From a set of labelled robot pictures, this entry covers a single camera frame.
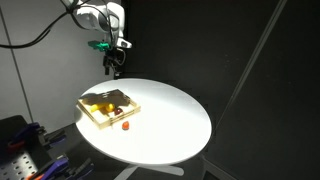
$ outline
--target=white panel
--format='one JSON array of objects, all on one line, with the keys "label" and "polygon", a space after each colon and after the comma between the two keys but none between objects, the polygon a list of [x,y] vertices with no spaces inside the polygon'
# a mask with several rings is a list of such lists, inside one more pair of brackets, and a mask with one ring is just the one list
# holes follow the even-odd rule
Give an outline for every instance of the white panel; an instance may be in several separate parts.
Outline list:
[{"label": "white panel", "polygon": [[[37,37],[64,12],[59,0],[11,0],[2,10],[13,44]],[[88,88],[112,79],[104,75],[104,53],[93,50],[88,41],[103,34],[80,29],[67,15],[39,44],[15,50],[34,121],[49,131],[74,122],[77,98]]]},{"label": "white panel", "polygon": [[[1,17],[0,44],[8,44]],[[31,122],[11,51],[0,48],[0,119],[14,115],[22,115]]]}]

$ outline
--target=wooden box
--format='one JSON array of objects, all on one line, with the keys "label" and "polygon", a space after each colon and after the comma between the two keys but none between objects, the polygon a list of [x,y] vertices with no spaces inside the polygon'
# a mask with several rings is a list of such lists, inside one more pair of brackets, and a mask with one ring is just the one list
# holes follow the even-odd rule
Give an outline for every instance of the wooden box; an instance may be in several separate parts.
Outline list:
[{"label": "wooden box", "polygon": [[[115,115],[114,112],[107,112],[105,108],[91,112],[91,106],[99,103],[112,103],[115,107],[121,108],[123,112]],[[99,129],[108,127],[113,123],[140,111],[140,105],[119,89],[101,94],[86,94],[78,99],[78,105],[80,109],[99,127]]]}]

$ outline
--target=dark object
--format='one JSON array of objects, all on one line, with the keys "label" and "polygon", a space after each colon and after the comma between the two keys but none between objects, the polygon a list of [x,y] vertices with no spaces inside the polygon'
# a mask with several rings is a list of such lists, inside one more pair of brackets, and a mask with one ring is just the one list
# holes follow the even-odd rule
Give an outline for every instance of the dark object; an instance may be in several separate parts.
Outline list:
[{"label": "dark object", "polygon": [[123,112],[123,110],[121,109],[121,108],[116,108],[115,110],[114,110],[114,114],[115,115],[118,115],[118,114],[120,114],[120,113],[122,113]]},{"label": "dark object", "polygon": [[119,89],[100,94],[89,93],[81,96],[79,99],[82,99],[83,103],[88,105],[112,102],[116,107],[128,106],[131,100],[130,97],[126,96]]},{"label": "dark object", "polygon": [[45,135],[38,123],[27,124],[20,115],[0,120],[1,179],[77,180],[88,175],[93,164],[88,159],[76,170],[65,155],[51,159],[47,150],[66,138],[64,131]]}]

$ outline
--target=black cable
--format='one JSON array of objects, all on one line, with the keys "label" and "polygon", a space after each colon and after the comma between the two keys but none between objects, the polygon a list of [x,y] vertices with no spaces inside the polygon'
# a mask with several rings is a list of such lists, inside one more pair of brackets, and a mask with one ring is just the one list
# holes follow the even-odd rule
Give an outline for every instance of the black cable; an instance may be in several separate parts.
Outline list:
[{"label": "black cable", "polygon": [[[3,13],[2,13],[2,10],[1,10],[1,6],[0,6],[0,17],[1,17],[1,20],[2,20],[2,23],[3,23],[3,28],[4,28],[4,31],[5,31],[5,34],[7,36],[8,43],[11,45],[11,40],[10,40],[7,24],[6,24],[6,21],[5,21],[4,16],[3,16]],[[20,70],[19,70],[19,66],[18,66],[16,55],[15,55],[15,53],[14,53],[14,51],[12,49],[10,49],[10,51],[11,51],[12,59],[13,59],[13,62],[14,62],[14,67],[16,68],[16,71],[17,71],[19,83],[20,83],[20,86],[21,86],[21,89],[22,89],[22,94],[23,94],[24,100],[25,100],[26,105],[27,105],[27,110],[28,110],[31,122],[34,122],[33,116],[32,116],[32,112],[31,112],[31,108],[30,108],[30,104],[29,104],[28,97],[27,97],[27,93],[26,93],[26,90],[25,90],[24,85],[23,85],[23,81],[22,81]]]},{"label": "black cable", "polygon": [[[64,16],[66,16],[67,14],[71,14],[73,13],[73,11],[75,9],[80,9],[81,7],[90,7],[90,8],[94,8],[95,10],[97,10],[104,18],[105,20],[108,21],[109,25],[111,26],[110,23],[110,15],[108,14],[108,18],[103,14],[103,12],[101,12],[98,8],[93,7],[93,6],[82,6],[83,4],[89,2],[91,0],[87,0],[84,1],[83,3],[81,3],[80,5],[75,6],[73,9],[68,9],[66,12],[62,13],[58,18],[56,18],[51,24],[49,24],[47,26],[47,28],[42,31],[42,33],[33,41],[26,43],[26,44],[22,44],[22,45],[4,45],[4,44],[0,44],[0,48],[7,48],[7,49],[21,49],[21,48],[27,48],[30,46],[33,46],[37,43],[39,43],[41,40],[43,40],[51,31],[51,28],[54,26],[54,24],[56,22],[58,22],[61,18],[63,18]],[[113,35],[112,35],[112,31],[111,31],[111,27],[109,28],[109,33],[110,33],[110,39],[111,39],[111,47],[114,45],[114,39],[113,39]]]},{"label": "black cable", "polygon": [[22,45],[3,45],[3,44],[0,44],[0,47],[2,48],[8,48],[8,49],[21,49],[21,48],[27,48],[27,47],[30,47],[30,46],[33,46],[37,43],[39,43],[42,39],[44,39],[50,32],[51,28],[53,27],[53,25],[59,21],[61,18],[63,18],[65,15],[67,15],[68,12],[64,12],[62,13],[58,18],[56,18],[51,24],[49,24],[47,26],[47,28],[36,38],[34,39],[33,41],[29,42],[29,43],[26,43],[26,44],[22,44]]}]

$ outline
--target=dark background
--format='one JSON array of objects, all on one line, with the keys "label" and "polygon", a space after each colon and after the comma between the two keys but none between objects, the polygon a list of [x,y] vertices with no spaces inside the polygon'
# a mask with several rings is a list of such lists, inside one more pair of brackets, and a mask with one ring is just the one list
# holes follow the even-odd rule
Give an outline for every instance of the dark background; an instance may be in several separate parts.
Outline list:
[{"label": "dark background", "polygon": [[278,1],[126,2],[134,47],[122,78],[173,85],[206,108],[213,128],[221,119],[205,151],[210,161],[239,179],[317,177],[318,1],[286,3],[228,109]]}]

